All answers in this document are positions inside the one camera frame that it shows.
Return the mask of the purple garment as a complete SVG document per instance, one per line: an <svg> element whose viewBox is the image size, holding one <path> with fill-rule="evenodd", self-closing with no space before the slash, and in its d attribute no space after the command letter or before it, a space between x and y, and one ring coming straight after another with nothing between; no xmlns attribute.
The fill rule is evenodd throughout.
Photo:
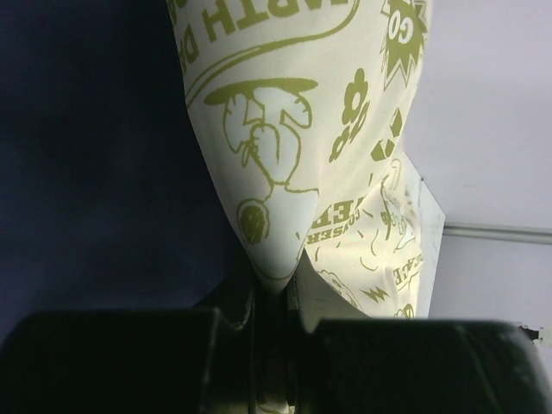
<svg viewBox="0 0 552 414"><path fill-rule="evenodd" d="M162 1L1 4L1 324L190 306L248 258Z"/></svg>

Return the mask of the cream printed garment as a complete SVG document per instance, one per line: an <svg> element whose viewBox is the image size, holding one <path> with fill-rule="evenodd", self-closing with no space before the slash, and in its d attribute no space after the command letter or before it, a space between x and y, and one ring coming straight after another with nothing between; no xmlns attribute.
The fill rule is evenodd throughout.
<svg viewBox="0 0 552 414"><path fill-rule="evenodd" d="M444 215L404 130L430 1L171 1L191 125L262 292L262 348L327 317L427 317Z"/></svg>

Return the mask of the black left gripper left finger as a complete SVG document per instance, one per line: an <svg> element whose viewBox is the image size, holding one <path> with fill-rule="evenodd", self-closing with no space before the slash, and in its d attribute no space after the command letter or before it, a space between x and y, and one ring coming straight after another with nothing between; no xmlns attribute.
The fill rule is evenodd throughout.
<svg viewBox="0 0 552 414"><path fill-rule="evenodd" d="M25 317L1 349L1 410L249 413L255 290L232 275L191 308Z"/></svg>

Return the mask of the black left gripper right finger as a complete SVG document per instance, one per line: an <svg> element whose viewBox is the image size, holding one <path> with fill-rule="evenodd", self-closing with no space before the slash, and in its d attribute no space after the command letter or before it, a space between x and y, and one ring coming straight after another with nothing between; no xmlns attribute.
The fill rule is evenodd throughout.
<svg viewBox="0 0 552 414"><path fill-rule="evenodd" d="M499 321L322 318L292 282L298 413L548 413L551 385L536 349Z"/></svg>

